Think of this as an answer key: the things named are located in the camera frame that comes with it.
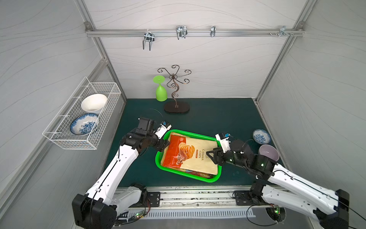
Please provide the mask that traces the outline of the orange cheddar chips bag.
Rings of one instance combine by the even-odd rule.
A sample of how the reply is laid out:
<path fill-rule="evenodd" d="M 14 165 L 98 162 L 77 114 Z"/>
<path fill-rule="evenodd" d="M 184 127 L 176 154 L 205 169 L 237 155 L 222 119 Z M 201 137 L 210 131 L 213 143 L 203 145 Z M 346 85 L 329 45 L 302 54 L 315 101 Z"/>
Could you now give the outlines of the orange cheddar chips bag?
<path fill-rule="evenodd" d="M 162 167 L 169 169 L 185 169 L 212 175 L 218 174 L 218 165 L 206 155 L 218 147 L 214 140 L 189 137 L 172 132 L 168 138 L 169 146 L 163 152 L 160 162 Z"/>

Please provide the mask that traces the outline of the brown Kettle chips bag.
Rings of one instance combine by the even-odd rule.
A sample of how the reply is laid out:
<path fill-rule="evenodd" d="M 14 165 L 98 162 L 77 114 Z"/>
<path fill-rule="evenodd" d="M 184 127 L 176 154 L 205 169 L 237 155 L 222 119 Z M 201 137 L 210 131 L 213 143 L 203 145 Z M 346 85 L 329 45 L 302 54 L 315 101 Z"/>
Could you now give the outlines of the brown Kettle chips bag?
<path fill-rule="evenodd" d="M 186 173 L 186 174 L 198 176 L 198 177 L 203 177 L 203 178 L 213 178 L 213 176 L 214 176 L 212 174 L 207 174 L 207 173 L 202 173 L 202 172 L 197 172 L 197 171 L 191 171 L 191 170 L 185 170 L 185 169 L 174 168 L 174 170 L 180 171 L 180 172 L 183 172 L 183 173 Z"/>

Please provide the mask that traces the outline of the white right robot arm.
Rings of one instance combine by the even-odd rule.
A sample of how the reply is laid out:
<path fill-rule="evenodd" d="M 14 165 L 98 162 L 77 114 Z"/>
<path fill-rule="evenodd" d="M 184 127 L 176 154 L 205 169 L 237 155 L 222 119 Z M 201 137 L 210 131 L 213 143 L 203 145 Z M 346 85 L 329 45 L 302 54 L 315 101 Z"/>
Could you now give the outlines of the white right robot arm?
<path fill-rule="evenodd" d="M 324 229 L 349 228 L 349 194 L 312 183 L 281 164 L 255 154 L 241 140 L 220 139 L 220 146 L 207 152 L 210 159 L 221 166 L 228 163 L 256 178 L 247 200 L 254 205 L 272 204 L 289 208 L 319 222 Z"/>

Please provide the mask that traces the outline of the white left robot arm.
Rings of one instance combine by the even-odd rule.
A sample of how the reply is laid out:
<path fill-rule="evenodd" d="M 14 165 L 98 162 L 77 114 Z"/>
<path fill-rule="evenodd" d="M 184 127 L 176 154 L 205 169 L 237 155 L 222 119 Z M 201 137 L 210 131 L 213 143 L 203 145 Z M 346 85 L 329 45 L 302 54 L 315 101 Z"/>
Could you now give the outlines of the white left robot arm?
<path fill-rule="evenodd" d="M 116 225 L 135 222 L 148 214 L 151 207 L 158 207 L 160 193 L 149 193 L 144 185 L 132 184 L 118 196 L 114 194 L 129 167 L 147 148 L 153 147 L 163 152 L 171 145 L 168 141 L 171 133 L 212 142 L 213 148 L 220 145 L 212 137 L 172 130 L 166 121 L 157 129 L 153 125 L 153 120 L 141 117 L 138 127 L 122 138 L 113 160 L 96 183 L 84 195 L 75 196 L 71 205 L 77 226 L 84 229 L 111 229 Z"/>

